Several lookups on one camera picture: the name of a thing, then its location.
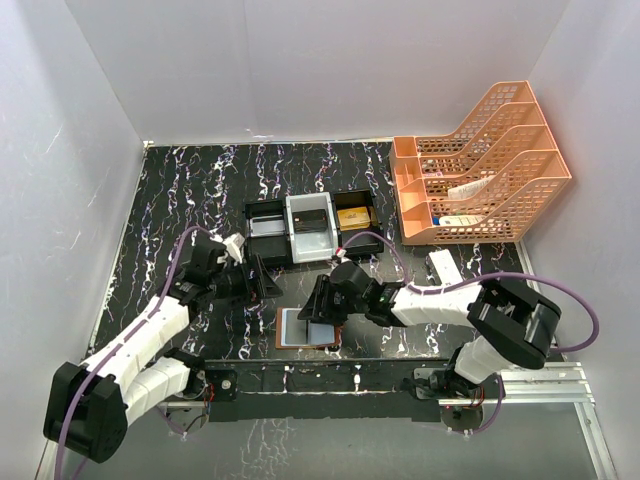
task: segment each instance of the wall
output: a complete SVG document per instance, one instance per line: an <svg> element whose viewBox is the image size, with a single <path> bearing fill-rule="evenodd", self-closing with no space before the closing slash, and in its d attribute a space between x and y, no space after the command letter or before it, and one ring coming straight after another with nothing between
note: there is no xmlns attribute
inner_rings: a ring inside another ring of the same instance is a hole
<svg viewBox="0 0 640 480"><path fill-rule="evenodd" d="M140 137L194 144L453 130L567 1L67 4Z"/></svg>
<svg viewBox="0 0 640 480"><path fill-rule="evenodd" d="M621 478L640 471L638 72L640 4L574 0L530 77L575 180L526 241L536 272L580 291L602 318L600 339L576 357ZM561 342L586 338L585 314L562 306Z"/></svg>
<svg viewBox="0 0 640 480"><path fill-rule="evenodd" d="M142 145L63 0L0 0L3 478L34 478L51 378L86 350Z"/></svg>

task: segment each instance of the yellow object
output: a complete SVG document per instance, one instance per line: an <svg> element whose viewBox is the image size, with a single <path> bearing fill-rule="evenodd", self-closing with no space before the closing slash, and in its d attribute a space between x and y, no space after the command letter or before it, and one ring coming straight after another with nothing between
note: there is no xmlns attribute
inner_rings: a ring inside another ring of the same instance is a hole
<svg viewBox="0 0 640 480"><path fill-rule="evenodd" d="M338 222L341 230L356 230L368 227L371 219L367 207L357 207L338 210Z"/></svg>

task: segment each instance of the gray floor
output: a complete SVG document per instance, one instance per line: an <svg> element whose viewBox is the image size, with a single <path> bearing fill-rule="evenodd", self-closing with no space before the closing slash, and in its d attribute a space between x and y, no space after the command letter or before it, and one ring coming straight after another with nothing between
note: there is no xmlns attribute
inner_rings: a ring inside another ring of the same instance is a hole
<svg viewBox="0 0 640 480"><path fill-rule="evenodd" d="M207 424L184 442L151 412L113 458L87 464L80 478L596 478L571 404L505 405L489 430L468 440L440 428L392 419L257 420ZM71 473L79 457L69 459Z"/></svg>

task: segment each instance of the marble tabletop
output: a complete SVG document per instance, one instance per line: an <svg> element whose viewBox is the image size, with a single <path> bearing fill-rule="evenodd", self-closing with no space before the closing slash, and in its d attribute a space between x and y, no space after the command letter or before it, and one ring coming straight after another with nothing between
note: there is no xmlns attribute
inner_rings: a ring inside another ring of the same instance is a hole
<svg viewBox="0 0 640 480"><path fill-rule="evenodd" d="M389 172L391 143L298 143L155 147L146 152L144 168L111 279L107 301L90 351L104 347L147 305L169 266L179 235L200 225L225 237L244 234L246 201L312 192L369 188L376 195L386 237L393 241L417 284L429 284L426 257L448 248L464 278L494 271L522 271L514 244L403 246L398 227L393 181ZM183 252L188 259L189 248ZM362 261L365 271L382 281L399 278L388 249ZM460 326L427 324L380 328L353 316L335 351L276 350L278 307L303 306L316 276L329 272L326 262L286 271L270 270L284 295L260 305L202 312L171 346L207 360L448 358L474 331Z"/></svg>

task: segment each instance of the white arm segment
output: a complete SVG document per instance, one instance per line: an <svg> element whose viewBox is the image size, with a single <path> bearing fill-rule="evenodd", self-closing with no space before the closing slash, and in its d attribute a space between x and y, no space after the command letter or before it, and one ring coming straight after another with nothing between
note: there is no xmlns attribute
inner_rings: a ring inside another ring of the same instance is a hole
<svg viewBox="0 0 640 480"><path fill-rule="evenodd" d="M120 335L83 362L87 365L87 371L90 372L111 349L122 344L116 355L100 370L99 375L101 377L113 375L115 383L120 385L123 398L126 396L133 379L153 356L174 335L189 325L188 308L180 305L175 298L165 297L160 310L125 342L125 338L129 337L129 334L139 323L147 321L149 313L157 303L158 297L154 296L147 308Z"/></svg>
<svg viewBox="0 0 640 480"><path fill-rule="evenodd" d="M173 358L162 357L138 375L124 396L127 423L131 425L144 413L169 395L184 390L189 380L189 368Z"/></svg>
<svg viewBox="0 0 640 480"><path fill-rule="evenodd" d="M407 327L423 323L470 327L467 306L476 301L481 288L480 285L468 285L440 295L421 295L402 288L394 299L391 313Z"/></svg>
<svg viewBox="0 0 640 480"><path fill-rule="evenodd" d="M513 363L500 355L484 337L465 343L456 360L455 372L479 385L500 370L511 368Z"/></svg>

